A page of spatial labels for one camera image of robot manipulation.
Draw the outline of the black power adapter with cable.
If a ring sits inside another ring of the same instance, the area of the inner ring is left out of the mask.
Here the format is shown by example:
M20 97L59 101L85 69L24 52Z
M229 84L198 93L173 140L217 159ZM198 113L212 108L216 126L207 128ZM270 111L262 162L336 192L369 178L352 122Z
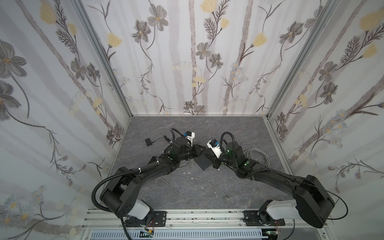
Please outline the black power adapter with cable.
M147 138L147 139L145 139L145 143L146 143L147 147L149 147L159 140L166 140L169 143L171 142L170 138L168 138L167 136L162 136L162 137L157 138L155 140L151 140L150 138Z

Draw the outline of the grey network switch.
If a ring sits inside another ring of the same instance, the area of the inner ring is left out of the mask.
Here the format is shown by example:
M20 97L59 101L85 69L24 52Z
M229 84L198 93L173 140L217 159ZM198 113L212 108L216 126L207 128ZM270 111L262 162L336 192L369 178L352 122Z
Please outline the grey network switch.
M198 157L194 158L194 161L203 171L205 171L213 164L215 157L216 155L211 149L205 149Z

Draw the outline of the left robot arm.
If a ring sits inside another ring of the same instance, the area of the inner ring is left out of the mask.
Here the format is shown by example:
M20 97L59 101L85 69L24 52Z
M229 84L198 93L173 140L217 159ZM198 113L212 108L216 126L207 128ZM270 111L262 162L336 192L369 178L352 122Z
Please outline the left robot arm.
M169 145L150 162L139 168L119 168L110 177L101 180L93 189L91 200L102 211L115 214L122 219L134 217L146 220L151 217L151 207L138 199L145 183L166 176L180 167L182 161L191 160L202 155L205 146L193 143L193 133L180 133L171 128L172 139Z

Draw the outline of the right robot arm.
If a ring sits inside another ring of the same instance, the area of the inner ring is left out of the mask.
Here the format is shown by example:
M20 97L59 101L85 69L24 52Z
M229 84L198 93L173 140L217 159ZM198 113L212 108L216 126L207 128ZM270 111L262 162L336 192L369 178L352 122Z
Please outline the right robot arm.
M302 219L315 228L322 228L328 220L335 202L320 181L311 175L305 178L289 175L266 167L256 160L245 157L243 149L235 141L225 143L212 139L207 142L208 158L214 168L225 165L238 178L257 181L278 189L294 200L294 205L279 201L269 201L260 208L263 214L274 220Z

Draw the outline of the black ribbed network switch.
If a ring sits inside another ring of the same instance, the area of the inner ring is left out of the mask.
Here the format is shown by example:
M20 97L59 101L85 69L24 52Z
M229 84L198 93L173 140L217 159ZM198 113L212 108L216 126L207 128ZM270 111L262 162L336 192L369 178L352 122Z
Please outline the black ribbed network switch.
M158 157L152 156L148 164L156 163L157 161L158 161Z

